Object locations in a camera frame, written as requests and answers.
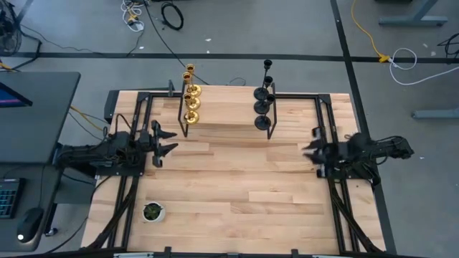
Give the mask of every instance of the computer mouse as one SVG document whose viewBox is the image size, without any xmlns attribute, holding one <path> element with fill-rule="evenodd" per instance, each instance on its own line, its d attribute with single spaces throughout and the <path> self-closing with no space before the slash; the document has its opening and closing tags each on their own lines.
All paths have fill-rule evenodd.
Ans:
<svg viewBox="0 0 459 258">
<path fill-rule="evenodd" d="M 17 239 L 21 243 L 27 243 L 35 237 L 43 217 L 42 208 L 32 208 L 24 214 L 17 225 Z"/>
</svg>

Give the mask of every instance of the plant pot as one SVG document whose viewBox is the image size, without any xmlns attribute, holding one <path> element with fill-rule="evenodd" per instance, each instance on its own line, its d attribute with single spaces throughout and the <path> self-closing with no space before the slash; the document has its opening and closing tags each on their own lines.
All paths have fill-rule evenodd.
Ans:
<svg viewBox="0 0 459 258">
<path fill-rule="evenodd" d="M 161 211 L 159 212 L 159 216 L 154 219 L 154 220 L 150 220 L 150 219 L 147 219 L 145 217 L 145 207 L 150 205 L 150 204 L 157 204 L 158 206 L 161 207 Z M 166 209 L 164 208 L 164 206 L 160 205 L 159 203 L 155 202 L 155 201 L 151 201 L 149 202 L 148 204 L 146 204 L 144 207 L 143 207 L 143 211 L 142 211 L 142 216 L 143 216 L 143 219 L 145 219 L 145 221 L 147 222 L 160 222 L 164 219 L 164 217 L 166 216 Z"/>
</svg>

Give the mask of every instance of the small potted plant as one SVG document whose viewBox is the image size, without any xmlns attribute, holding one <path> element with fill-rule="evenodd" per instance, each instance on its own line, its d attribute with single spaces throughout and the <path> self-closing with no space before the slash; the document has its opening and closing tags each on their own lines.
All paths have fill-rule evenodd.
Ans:
<svg viewBox="0 0 459 258">
<path fill-rule="evenodd" d="M 143 218 L 148 222 L 160 222 L 166 216 L 166 210 L 160 204 L 152 201 L 143 207 Z"/>
</svg>

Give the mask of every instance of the white cable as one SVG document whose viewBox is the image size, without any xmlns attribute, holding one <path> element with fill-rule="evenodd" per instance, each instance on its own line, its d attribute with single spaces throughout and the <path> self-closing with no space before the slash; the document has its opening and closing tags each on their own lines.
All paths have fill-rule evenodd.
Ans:
<svg viewBox="0 0 459 258">
<path fill-rule="evenodd" d="M 128 24 L 128 21 L 126 21 L 126 13 L 129 14 L 129 16 L 131 15 L 129 13 L 129 11 L 131 11 L 133 14 L 137 15 L 137 16 L 140 16 L 142 14 L 142 10 L 140 9 L 140 7 L 143 6 L 143 4 L 139 4 L 139 5 L 133 5 L 133 6 L 129 6 L 129 4 L 126 3 L 126 0 L 123 0 L 123 2 L 121 3 L 121 11 L 123 11 L 123 16 L 122 16 L 122 19 L 123 19 L 123 22 L 124 24 L 126 24 L 126 26 L 133 32 L 141 32 L 143 31 L 143 29 L 145 28 L 145 24 L 142 22 L 142 21 L 136 21 L 137 24 L 139 24 L 140 26 L 137 26 L 137 29 L 134 29 L 133 27 L 131 27 L 129 24 Z"/>
<path fill-rule="evenodd" d="M 398 51 L 400 51 L 400 50 L 405 50 L 405 51 L 411 52 L 413 54 L 413 56 L 415 57 L 415 63 L 411 67 L 400 67 L 395 62 L 395 56 L 397 55 Z M 392 67 L 395 67 L 395 68 L 398 68 L 398 69 L 401 69 L 401 70 L 404 70 L 404 71 L 411 70 L 411 69 L 415 68 L 415 66 L 417 64 L 417 55 L 416 55 L 416 53 L 414 51 L 412 51 L 411 49 L 408 49 L 408 48 L 399 48 L 394 52 L 394 55 L 392 55 L 392 58 L 389 58 L 389 62 L 390 62 L 389 71 L 390 71 L 390 75 L 392 76 L 392 79 L 394 79 L 394 81 L 396 83 L 398 83 L 400 85 L 404 85 L 404 86 L 416 85 L 418 83 L 425 82 L 426 80 L 430 80 L 430 79 L 433 79 L 435 77 L 439 77 L 441 75 L 446 75 L 447 73 L 450 73 L 452 71 L 459 70 L 459 67 L 455 67 L 455 68 L 452 68 L 451 70 L 448 70 L 448 71 L 445 71 L 445 72 L 441 72 L 441 73 L 439 73 L 437 75 L 429 76 L 429 77 L 424 78 L 422 80 L 419 80 L 417 82 L 403 83 L 403 82 L 399 82 L 397 79 L 395 79 L 394 73 L 392 72 Z"/>
</svg>

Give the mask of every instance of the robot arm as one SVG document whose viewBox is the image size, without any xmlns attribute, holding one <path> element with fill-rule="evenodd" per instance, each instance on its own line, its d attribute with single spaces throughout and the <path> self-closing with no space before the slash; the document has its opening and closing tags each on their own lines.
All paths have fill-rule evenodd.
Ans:
<svg viewBox="0 0 459 258">
<path fill-rule="evenodd" d="M 55 163 L 61 167 L 72 167 L 80 171 L 97 168 L 132 168 L 143 166 L 141 162 L 147 152 L 153 151 L 153 165 L 162 167 L 164 157 L 177 147 L 178 143 L 161 145 L 159 139 L 176 136 L 176 133 L 164 132 L 157 121 L 152 121 L 153 135 L 147 130 L 140 132 L 135 140 L 128 132 L 116 132 L 108 135 L 97 145 L 64 145 L 58 152 Z"/>
<path fill-rule="evenodd" d="M 381 140 L 372 140 L 361 133 L 356 133 L 346 142 L 324 143 L 320 128 L 313 129 L 314 140 L 304 148 L 304 156 L 319 165 L 317 175 L 320 178 L 332 177 L 343 179 L 358 177 L 379 183 L 379 177 L 373 167 L 385 162 L 388 157 L 407 159 L 414 151 L 407 139 L 392 136 Z M 376 158 L 384 158 L 381 163 Z"/>
</svg>

